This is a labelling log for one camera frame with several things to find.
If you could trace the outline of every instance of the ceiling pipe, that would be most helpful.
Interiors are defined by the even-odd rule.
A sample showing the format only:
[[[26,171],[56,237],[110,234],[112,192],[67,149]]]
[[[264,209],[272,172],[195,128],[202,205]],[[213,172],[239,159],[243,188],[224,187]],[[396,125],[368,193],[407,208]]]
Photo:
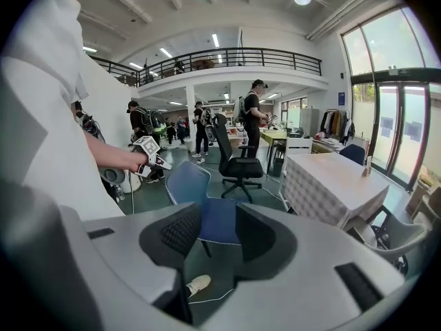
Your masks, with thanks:
[[[331,16],[326,18],[316,29],[306,36],[308,40],[314,40],[318,35],[322,35],[327,32],[332,27],[335,27],[341,18],[346,14],[350,13],[354,8],[359,6],[362,2],[366,0],[348,0],[343,6],[336,10]]]

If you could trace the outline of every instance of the blue chair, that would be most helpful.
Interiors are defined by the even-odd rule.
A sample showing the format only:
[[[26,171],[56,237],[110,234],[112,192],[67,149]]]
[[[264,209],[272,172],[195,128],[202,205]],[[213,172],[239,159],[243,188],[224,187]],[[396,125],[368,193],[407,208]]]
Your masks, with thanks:
[[[353,143],[340,151],[340,154],[361,166],[365,163],[365,149]]]
[[[167,179],[165,187],[174,205],[196,202],[202,208],[201,232],[198,239],[205,252],[211,254],[207,242],[240,245],[236,236],[237,201],[217,199],[207,196],[207,187],[211,175],[208,171],[193,163],[184,162]]]

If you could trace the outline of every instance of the white table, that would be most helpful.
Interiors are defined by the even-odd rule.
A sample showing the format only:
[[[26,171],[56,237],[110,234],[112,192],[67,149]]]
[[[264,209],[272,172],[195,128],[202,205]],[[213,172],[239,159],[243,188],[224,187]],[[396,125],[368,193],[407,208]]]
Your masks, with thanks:
[[[336,153],[287,156],[285,198],[299,216],[339,228],[354,217],[366,221],[383,204],[389,184],[362,177],[363,170]]]

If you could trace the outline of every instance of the white sneaker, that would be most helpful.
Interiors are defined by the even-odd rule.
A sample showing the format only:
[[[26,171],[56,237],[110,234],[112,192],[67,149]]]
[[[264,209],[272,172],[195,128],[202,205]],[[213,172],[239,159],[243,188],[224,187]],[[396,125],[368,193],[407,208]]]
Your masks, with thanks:
[[[192,293],[190,297],[194,296],[200,290],[208,287],[209,283],[212,281],[208,274],[203,274],[202,276],[196,277],[193,281],[187,284],[188,289]]]

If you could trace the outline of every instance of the trash can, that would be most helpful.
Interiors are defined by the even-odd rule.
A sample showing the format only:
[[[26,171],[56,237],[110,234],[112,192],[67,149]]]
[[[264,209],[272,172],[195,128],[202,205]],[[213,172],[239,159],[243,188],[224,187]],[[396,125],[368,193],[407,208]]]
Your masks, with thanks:
[[[185,142],[185,145],[187,145],[187,151],[192,153],[193,151],[193,141],[192,140],[188,140]]]
[[[284,160],[282,158],[274,159],[273,177],[279,177],[282,174],[283,161]]]

